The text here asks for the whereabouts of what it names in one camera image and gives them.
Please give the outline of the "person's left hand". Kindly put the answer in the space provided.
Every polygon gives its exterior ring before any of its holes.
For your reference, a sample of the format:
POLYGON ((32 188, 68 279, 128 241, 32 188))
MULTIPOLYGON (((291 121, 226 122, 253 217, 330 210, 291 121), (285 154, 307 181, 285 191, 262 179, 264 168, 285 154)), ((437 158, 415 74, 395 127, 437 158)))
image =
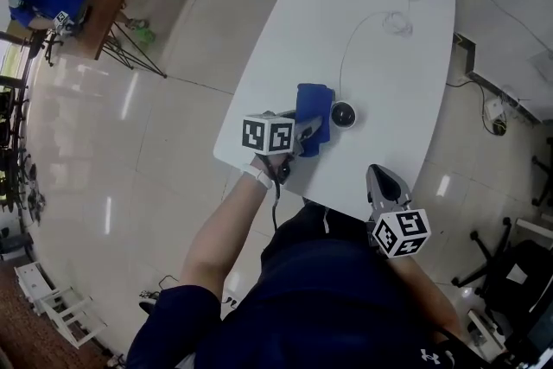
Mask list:
POLYGON ((262 170, 267 175, 270 175, 271 171, 276 174, 281 164, 285 162, 287 158, 287 154, 277 154, 271 156, 255 155, 251 161, 251 166, 262 170))

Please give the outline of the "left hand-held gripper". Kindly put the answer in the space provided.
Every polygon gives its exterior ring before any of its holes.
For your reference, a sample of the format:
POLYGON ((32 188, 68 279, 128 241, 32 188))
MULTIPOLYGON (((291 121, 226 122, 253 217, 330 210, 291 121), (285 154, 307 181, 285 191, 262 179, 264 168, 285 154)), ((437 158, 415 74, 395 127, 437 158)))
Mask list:
POLYGON ((243 171, 263 184, 272 184, 277 180, 284 184, 290 174, 290 163, 296 156, 303 153, 299 139, 311 138, 320 128, 322 116, 296 123, 296 112, 286 111, 275 114, 266 111, 263 114, 251 114, 243 117, 241 145, 259 156, 287 154, 275 174, 265 174, 250 164, 244 166, 243 171))

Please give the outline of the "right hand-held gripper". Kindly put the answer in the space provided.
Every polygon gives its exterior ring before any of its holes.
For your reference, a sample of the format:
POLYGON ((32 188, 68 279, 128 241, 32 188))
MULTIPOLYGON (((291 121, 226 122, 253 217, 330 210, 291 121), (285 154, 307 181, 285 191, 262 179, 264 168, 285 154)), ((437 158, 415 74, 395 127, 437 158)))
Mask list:
POLYGON ((372 207, 366 224, 371 247, 386 258, 417 254, 429 239, 431 229, 426 211, 411 206, 407 183, 377 164, 368 167, 365 181, 372 207))

